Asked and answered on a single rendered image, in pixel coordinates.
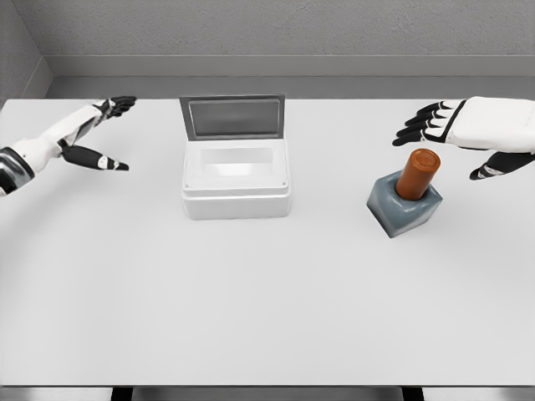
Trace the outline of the grey bottle with brown cap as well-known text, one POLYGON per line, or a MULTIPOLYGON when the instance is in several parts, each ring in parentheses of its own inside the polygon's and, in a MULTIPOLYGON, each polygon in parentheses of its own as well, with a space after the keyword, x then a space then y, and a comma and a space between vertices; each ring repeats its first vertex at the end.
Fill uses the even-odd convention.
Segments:
POLYGON ((426 223, 442 202, 431 181, 441 166, 434 151, 413 150, 403 170, 378 179, 367 206, 388 237, 426 223))

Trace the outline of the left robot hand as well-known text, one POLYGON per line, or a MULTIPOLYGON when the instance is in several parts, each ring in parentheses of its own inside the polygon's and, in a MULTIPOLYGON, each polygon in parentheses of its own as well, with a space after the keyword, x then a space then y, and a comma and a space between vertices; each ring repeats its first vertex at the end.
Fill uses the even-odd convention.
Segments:
POLYGON ((96 101, 76 110, 51 128, 42 137, 53 145, 53 156, 61 156, 70 164, 92 170, 123 170, 130 167, 111 159, 96 150, 77 145, 93 128, 111 118, 129 111, 136 102, 135 96, 119 96, 96 101))

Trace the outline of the white box with grey lid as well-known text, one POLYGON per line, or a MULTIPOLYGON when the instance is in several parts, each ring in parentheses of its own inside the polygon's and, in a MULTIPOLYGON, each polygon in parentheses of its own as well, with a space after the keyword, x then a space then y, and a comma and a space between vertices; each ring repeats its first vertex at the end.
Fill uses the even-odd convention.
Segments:
POLYGON ((285 217, 291 208, 282 94, 180 98, 186 129, 181 195, 192 220, 285 217))

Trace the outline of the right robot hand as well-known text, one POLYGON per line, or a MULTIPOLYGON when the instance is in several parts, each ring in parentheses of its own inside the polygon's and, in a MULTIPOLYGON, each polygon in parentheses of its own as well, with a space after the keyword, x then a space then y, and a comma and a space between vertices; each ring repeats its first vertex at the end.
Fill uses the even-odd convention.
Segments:
POLYGON ((429 104, 405 121, 392 145, 421 141, 492 150, 471 180, 510 174, 535 162, 535 100, 476 96, 429 104))

